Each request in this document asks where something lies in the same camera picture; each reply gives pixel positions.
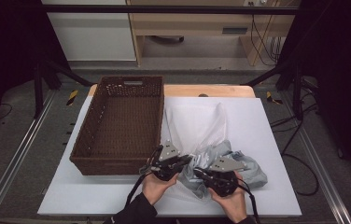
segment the wicker basket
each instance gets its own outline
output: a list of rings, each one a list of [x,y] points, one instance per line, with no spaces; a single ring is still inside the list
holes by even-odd
[[[137,175],[161,141],[162,77],[103,77],[70,161],[83,175]]]

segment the clear plastic bag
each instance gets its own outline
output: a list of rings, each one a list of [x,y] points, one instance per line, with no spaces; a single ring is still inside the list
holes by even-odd
[[[176,185],[169,188],[166,195],[193,202],[210,201],[207,188],[194,175],[193,168],[205,169],[223,156],[245,166],[238,172],[251,189],[267,183],[267,176],[256,161],[240,150],[232,151],[231,143],[227,140],[227,119],[223,104],[170,106],[165,108],[165,116],[173,145],[180,150],[181,155],[193,155],[190,164],[179,174]]]

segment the aluminum rail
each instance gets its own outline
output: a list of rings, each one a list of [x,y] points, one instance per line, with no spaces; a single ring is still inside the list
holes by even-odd
[[[5,170],[3,176],[1,177],[0,204],[4,200],[7,194],[7,191],[9,190],[10,185],[12,184],[13,179],[15,178],[17,172],[19,171],[19,168],[21,167],[21,163],[23,162],[24,157],[27,155],[27,152],[29,151],[31,144],[34,141],[35,136],[38,133],[42,122],[44,121],[46,115],[48,114],[48,111],[53,102],[55,94],[56,94],[56,91],[49,91],[47,99],[44,103],[45,107],[43,111],[41,112],[40,116],[37,119],[33,120],[29,130],[27,131],[26,135],[21,141],[21,144],[19,145],[18,150],[13,156],[12,161],[9,163],[9,166]]]
[[[281,92],[281,98],[285,99],[288,112],[292,115],[293,110],[290,106],[291,100],[288,94]],[[313,170],[316,171],[321,190],[327,198],[327,202],[330,205],[330,209],[335,216],[336,221],[339,224],[351,224],[351,216],[349,215],[338,190],[330,179],[330,174],[327,172],[327,169],[324,167],[323,162],[317,155],[315,147],[303,126],[300,129],[299,135],[302,143],[305,145],[306,156],[311,163]]]
[[[62,13],[173,13],[300,15],[316,12],[298,7],[211,7],[211,6],[105,6],[105,5],[19,5],[18,9]]]

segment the white tabletop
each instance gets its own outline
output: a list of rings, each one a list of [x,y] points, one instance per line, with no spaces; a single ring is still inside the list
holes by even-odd
[[[80,126],[91,102],[88,96],[79,113],[59,167],[38,210],[49,216],[107,216],[120,211],[137,175],[85,176],[69,160]],[[228,139],[232,150],[242,150],[255,159],[268,176],[268,184],[252,190],[258,213],[262,217],[300,216],[294,190],[274,141],[260,99],[224,97],[165,97],[168,105],[212,105],[222,103],[228,120]],[[162,141],[168,139],[162,126]],[[135,193],[141,192],[141,186]],[[246,197],[248,214],[253,214]],[[163,195],[155,204],[159,217],[218,217],[225,216],[221,207],[210,201],[181,200]]]

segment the hand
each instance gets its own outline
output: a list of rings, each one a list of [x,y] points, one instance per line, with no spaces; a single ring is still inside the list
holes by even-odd
[[[237,178],[243,179],[239,173],[235,172]],[[233,194],[226,197],[220,197],[213,189],[208,189],[211,193],[211,198],[221,205],[227,217],[234,223],[238,223],[247,218],[245,191],[237,188]]]
[[[153,174],[147,175],[143,181],[143,193],[149,203],[154,205],[163,193],[176,183],[178,174],[174,175],[169,181],[162,181]]]

